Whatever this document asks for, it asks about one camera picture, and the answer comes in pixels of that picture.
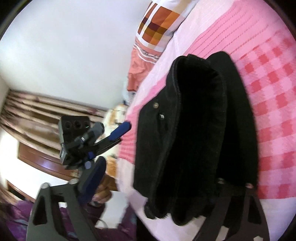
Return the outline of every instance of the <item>hand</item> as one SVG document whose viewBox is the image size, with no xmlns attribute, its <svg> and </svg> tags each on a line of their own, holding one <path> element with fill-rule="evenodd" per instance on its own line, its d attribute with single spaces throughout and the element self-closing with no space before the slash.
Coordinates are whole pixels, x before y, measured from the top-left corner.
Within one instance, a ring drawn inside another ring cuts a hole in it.
<svg viewBox="0 0 296 241">
<path fill-rule="evenodd" d="M 92 198 L 93 202 L 98 202 L 103 204 L 111 199 L 112 192 L 109 189 L 110 180 L 111 180 L 111 177 L 105 174 L 100 185 L 96 190 L 96 194 Z"/>
</svg>

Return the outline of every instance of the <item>purple floral fabric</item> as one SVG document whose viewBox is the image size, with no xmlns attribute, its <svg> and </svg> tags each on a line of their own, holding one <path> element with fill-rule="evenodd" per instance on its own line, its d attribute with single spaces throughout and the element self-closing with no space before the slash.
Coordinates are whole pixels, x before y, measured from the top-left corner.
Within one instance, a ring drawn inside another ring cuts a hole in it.
<svg viewBox="0 0 296 241">
<path fill-rule="evenodd" d="M 33 203 L 29 201 L 19 201 L 17 205 L 11 206 L 11 214 L 6 225 L 18 241 L 25 241 L 27 226 Z M 66 208 L 60 208 L 65 228 L 68 234 L 68 240 L 77 240 Z M 85 210 L 89 214 L 89 219 L 96 224 L 105 209 L 105 205 L 93 207 L 87 205 Z M 96 231 L 105 238 L 105 241 L 135 241 L 136 240 L 136 215 L 133 209 L 128 206 L 125 215 L 116 229 L 96 229 Z"/>
</svg>

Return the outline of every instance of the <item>camera lens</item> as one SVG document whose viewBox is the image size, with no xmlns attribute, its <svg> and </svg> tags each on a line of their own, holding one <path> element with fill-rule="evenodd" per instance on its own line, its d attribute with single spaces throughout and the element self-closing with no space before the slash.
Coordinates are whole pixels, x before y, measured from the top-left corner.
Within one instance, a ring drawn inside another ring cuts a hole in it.
<svg viewBox="0 0 296 241">
<path fill-rule="evenodd" d="M 67 121 L 67 122 L 65 123 L 65 127 L 66 127 L 67 129 L 70 129 L 71 126 L 72 126 L 71 122 Z"/>
<path fill-rule="evenodd" d="M 80 129 L 81 128 L 81 122 L 80 121 L 74 121 L 74 126 L 76 129 Z"/>
</svg>

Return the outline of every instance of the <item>striped curtain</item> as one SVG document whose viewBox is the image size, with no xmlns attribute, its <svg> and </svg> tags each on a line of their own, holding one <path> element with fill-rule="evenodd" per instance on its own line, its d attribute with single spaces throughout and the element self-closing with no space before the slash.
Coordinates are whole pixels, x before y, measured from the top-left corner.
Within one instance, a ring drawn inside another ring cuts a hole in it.
<svg viewBox="0 0 296 241">
<path fill-rule="evenodd" d="M 58 122 L 63 115 L 103 120 L 105 111 L 49 97 L 10 91 L 0 115 L 0 126 L 18 141 L 59 159 Z"/>
</svg>

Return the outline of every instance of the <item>red checkered pattern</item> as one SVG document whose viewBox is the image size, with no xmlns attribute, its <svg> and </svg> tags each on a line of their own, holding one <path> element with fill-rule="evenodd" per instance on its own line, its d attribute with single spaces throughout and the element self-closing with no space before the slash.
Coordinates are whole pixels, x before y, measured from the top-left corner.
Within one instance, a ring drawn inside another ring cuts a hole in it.
<svg viewBox="0 0 296 241">
<path fill-rule="evenodd" d="M 253 108 L 258 131 L 259 197 L 296 197 L 295 40 L 266 3 L 242 0 L 199 35 L 184 55 L 207 58 L 218 51 L 226 51 L 235 62 Z M 132 105 L 127 117 L 133 127 L 123 137 L 119 157 L 132 164 L 139 111 L 164 87 L 165 79 L 150 86 L 153 76 L 149 75 L 141 85 L 146 97 Z"/>
</svg>

